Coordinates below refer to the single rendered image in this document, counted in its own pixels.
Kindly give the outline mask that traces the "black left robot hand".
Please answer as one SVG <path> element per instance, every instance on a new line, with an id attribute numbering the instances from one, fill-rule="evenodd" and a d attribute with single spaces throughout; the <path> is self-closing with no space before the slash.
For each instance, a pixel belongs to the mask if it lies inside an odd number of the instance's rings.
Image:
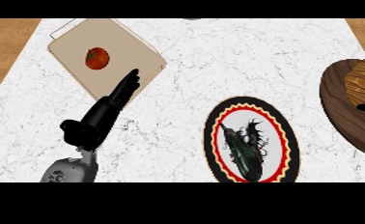
<path id="1" fill-rule="evenodd" d="M 139 70 L 133 69 L 111 94 L 99 99 L 83 119 L 80 121 L 65 120 L 61 123 L 67 144 L 87 152 L 99 147 L 139 86 Z"/>

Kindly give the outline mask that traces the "dark green croissant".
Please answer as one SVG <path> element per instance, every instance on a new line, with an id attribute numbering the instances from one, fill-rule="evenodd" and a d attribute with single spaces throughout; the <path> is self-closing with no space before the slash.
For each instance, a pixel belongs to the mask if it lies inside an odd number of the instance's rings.
<path id="1" fill-rule="evenodd" d="M 257 182 L 263 175 L 263 158 L 266 157 L 262 131 L 257 129 L 260 122 L 251 120 L 248 124 L 234 130 L 220 124 L 223 139 L 231 151 L 231 161 L 236 165 L 239 174 L 248 182 Z"/>

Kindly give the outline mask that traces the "black red patterned plate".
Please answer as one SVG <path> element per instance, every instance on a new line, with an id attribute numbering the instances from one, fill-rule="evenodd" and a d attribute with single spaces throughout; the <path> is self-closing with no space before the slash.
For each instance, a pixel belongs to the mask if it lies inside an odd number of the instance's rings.
<path id="1" fill-rule="evenodd" d="M 294 131 L 276 108 L 259 98 L 234 97 L 214 107 L 204 127 L 204 152 L 219 182 L 248 182 L 231 161 L 220 124 L 238 130 L 251 120 L 260 122 L 267 145 L 263 175 L 257 182 L 294 182 L 300 169 L 300 150 Z"/>

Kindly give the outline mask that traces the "brown wooden bowl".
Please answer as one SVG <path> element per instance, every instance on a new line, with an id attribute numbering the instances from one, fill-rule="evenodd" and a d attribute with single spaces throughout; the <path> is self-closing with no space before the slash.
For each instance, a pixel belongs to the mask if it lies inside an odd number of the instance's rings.
<path id="1" fill-rule="evenodd" d="M 344 86 L 344 77 L 359 63 L 365 63 L 365 60 L 344 59 L 324 70 L 319 97 L 337 132 L 352 146 L 365 153 L 365 111 L 350 103 Z"/>

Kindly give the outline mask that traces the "red tomato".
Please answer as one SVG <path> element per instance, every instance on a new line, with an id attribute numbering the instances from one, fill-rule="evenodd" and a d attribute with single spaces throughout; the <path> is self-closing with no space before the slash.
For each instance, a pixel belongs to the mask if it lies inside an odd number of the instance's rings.
<path id="1" fill-rule="evenodd" d="M 95 47 L 87 51 L 86 55 L 86 66 L 92 70 L 102 70 L 109 62 L 108 52 L 101 48 Z"/>

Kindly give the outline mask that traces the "beige cutting board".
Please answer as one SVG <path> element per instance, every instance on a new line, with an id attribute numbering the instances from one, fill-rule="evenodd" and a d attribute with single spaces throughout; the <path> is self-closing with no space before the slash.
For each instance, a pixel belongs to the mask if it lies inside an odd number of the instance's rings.
<path id="1" fill-rule="evenodd" d="M 49 44 L 49 51 L 95 99 L 111 94 L 133 69 L 137 96 L 166 68 L 166 60 L 139 35 L 111 18 L 84 19 Z"/>

